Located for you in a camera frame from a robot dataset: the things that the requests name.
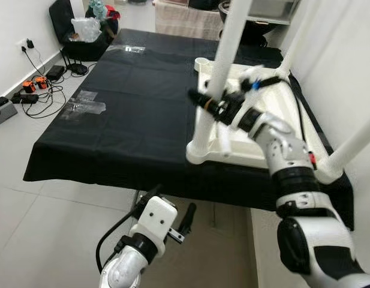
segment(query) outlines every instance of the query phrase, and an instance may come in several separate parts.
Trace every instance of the table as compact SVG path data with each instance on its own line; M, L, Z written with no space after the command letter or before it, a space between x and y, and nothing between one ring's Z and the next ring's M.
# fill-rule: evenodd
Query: table
M121 30L113 45L72 96L97 92L106 111L74 120L64 109L35 142L25 181L67 179L146 191L164 184L164 194L273 211L275 189L266 169L185 158L194 132L195 107L186 97L197 86L194 59L214 59L217 42ZM130 52L130 46L142 53ZM275 68L278 49L240 46L235 63ZM294 93L302 91L292 78ZM302 103L332 148L306 101ZM322 185L345 224L353 229L353 190L346 175Z

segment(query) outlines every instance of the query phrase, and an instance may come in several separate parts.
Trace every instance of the orange battery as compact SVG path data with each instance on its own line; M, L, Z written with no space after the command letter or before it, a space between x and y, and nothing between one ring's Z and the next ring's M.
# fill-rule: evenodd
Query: orange battery
M32 81L25 81L22 83L22 87L26 93L33 93L35 91L35 86Z
M37 77L37 78L35 78L35 82L37 83L37 85L40 89L46 89L47 88L46 77Z

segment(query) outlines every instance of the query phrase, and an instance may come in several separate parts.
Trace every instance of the charger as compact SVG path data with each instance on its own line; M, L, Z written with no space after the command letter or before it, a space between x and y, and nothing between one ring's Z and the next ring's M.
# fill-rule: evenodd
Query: charger
M26 44L28 45L28 48L29 49L33 49L34 48L33 41L31 41L30 39L26 39Z
M11 98L11 102L14 104L35 104L37 103L39 96L37 94L21 94L20 92L14 93Z

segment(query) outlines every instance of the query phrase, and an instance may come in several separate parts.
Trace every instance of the power outlet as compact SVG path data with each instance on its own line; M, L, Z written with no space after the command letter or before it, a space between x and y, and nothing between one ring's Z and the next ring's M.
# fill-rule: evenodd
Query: power outlet
M28 47L28 45L27 45L27 43L26 43L26 38L24 38L24 39L21 39L20 41L18 41L17 43L16 43L16 47L17 47L17 50L18 51L21 51L22 52L22 50L21 50L21 47L25 47L25 48L27 48Z

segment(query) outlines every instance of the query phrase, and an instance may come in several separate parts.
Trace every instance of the white pole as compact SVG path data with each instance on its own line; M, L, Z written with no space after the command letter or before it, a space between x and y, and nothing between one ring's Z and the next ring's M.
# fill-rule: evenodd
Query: white pole
M318 162L317 178L329 184L343 174L343 169L359 152L370 143L370 120L344 142L332 155Z
M314 23L313 19L317 14L318 8L320 5L320 0L308 0L308 6L306 8L305 17L302 20L302 23L299 26L299 29L296 35L293 38L293 41L290 44L290 47L287 50L285 58L282 61L281 66L278 67L278 71L281 74L289 75L291 66L293 65L294 58L297 54L299 47L303 44L303 41L306 38L306 33L311 25Z
M231 2L230 12L227 15L222 38L216 51L213 72L207 87L207 94L216 100L220 100L225 83L234 58L237 54L246 18L251 7L252 0L234 0ZM207 154L210 131L214 123L213 117L202 110L192 141L187 146L187 158L194 164L204 162L203 157Z

